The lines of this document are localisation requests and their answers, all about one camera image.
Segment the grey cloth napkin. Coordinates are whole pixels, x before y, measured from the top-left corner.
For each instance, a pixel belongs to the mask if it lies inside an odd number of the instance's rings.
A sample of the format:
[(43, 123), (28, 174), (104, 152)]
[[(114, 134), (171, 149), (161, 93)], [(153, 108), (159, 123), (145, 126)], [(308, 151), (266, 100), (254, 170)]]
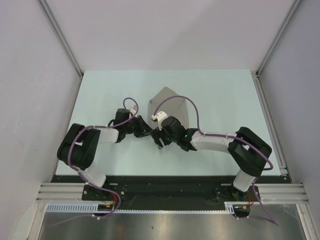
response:
[[(147, 109), (147, 124), (152, 128), (155, 129), (158, 124), (152, 121), (151, 116), (155, 112), (156, 108), (162, 103), (165, 99), (177, 96), (178, 94), (170, 89), (169, 87), (163, 87), (153, 98), (151, 98), (148, 102), (148, 109)], [(173, 116), (177, 118), (182, 126), (185, 129), (189, 128), (189, 114), (187, 108), (187, 102), (184, 98), (172, 98), (166, 101), (158, 110), (157, 112), (163, 111), (168, 116)]]

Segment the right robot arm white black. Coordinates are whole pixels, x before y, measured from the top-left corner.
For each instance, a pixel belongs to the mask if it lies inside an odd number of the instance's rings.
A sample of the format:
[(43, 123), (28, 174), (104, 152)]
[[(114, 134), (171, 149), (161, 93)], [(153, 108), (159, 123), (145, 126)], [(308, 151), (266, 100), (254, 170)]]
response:
[(151, 137), (159, 149), (175, 143), (186, 152), (210, 150), (230, 154), (239, 167), (230, 188), (237, 201), (248, 196), (250, 186), (269, 163), (272, 148), (247, 127), (232, 134), (202, 133), (197, 128), (184, 128), (177, 118), (162, 111), (151, 120), (157, 123)]

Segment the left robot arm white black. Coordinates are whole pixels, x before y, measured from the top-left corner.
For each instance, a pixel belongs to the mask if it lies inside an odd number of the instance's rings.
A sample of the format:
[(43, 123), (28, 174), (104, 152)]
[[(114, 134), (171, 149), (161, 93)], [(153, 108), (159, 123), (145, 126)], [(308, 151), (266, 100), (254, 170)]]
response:
[(120, 143), (129, 134), (136, 138), (149, 136), (152, 128), (137, 113), (134, 108), (119, 108), (106, 126), (85, 127), (74, 123), (57, 150), (58, 160), (74, 169), (87, 184), (94, 185), (93, 194), (100, 200), (110, 196), (111, 188), (105, 184), (106, 175), (94, 163), (97, 147), (103, 143)]

